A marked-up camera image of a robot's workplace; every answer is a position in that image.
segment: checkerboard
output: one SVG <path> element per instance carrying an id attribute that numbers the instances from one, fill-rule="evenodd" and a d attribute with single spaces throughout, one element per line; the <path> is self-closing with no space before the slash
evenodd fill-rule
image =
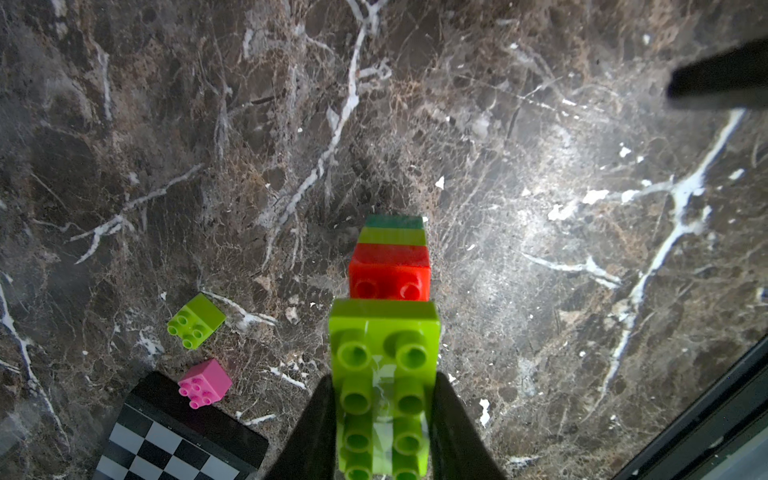
<path id="1" fill-rule="evenodd" d="M 266 439 L 212 406 L 193 410 L 175 382 L 152 375 L 126 400 L 93 480 L 243 480 L 256 471 Z M 174 396 L 163 400 L 166 389 Z"/>

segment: brown marble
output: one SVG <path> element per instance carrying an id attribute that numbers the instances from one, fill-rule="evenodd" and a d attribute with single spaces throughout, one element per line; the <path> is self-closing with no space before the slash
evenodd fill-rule
<path id="1" fill-rule="evenodd" d="M 89 478 L 211 356 L 268 466 L 372 212 L 426 217 L 439 368 L 515 478 L 610 478 L 768 331 L 768 115 L 664 101 L 765 2 L 355 5 L 0 6 L 7 478 Z M 239 308 L 188 352 L 200 290 Z"/>

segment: light green brick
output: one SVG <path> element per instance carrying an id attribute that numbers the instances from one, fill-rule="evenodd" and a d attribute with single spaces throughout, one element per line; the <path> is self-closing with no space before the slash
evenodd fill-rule
<path id="1" fill-rule="evenodd" d="M 168 322 L 167 330 L 181 339 L 185 349 L 195 350 L 226 318 L 208 297 L 198 293 Z"/>
<path id="2" fill-rule="evenodd" d="M 378 228 L 416 228 L 424 230 L 424 220 L 421 217 L 406 215 L 369 215 L 366 227 Z"/>
<path id="3" fill-rule="evenodd" d="M 363 227 L 357 243 L 380 243 L 383 245 L 427 246 L 427 235 L 417 228 Z"/>
<path id="4" fill-rule="evenodd" d="M 334 300 L 336 450 L 348 480 L 426 475 L 440 319 L 432 302 Z"/>

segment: dark green brick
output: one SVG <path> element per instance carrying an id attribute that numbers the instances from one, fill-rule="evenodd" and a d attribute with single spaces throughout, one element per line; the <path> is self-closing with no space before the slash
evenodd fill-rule
<path id="1" fill-rule="evenodd" d="M 366 218 L 366 227 L 417 228 L 424 230 L 424 221 L 421 217 L 405 215 L 369 215 Z"/>

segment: pink brick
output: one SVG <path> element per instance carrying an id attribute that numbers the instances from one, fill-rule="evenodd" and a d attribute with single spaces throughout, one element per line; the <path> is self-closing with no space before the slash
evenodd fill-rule
<path id="1" fill-rule="evenodd" d="M 189 397 L 190 407 L 199 409 L 221 400 L 231 386 L 232 380 L 221 365 L 216 359 L 210 359 L 192 367 L 179 380 L 179 393 Z"/>

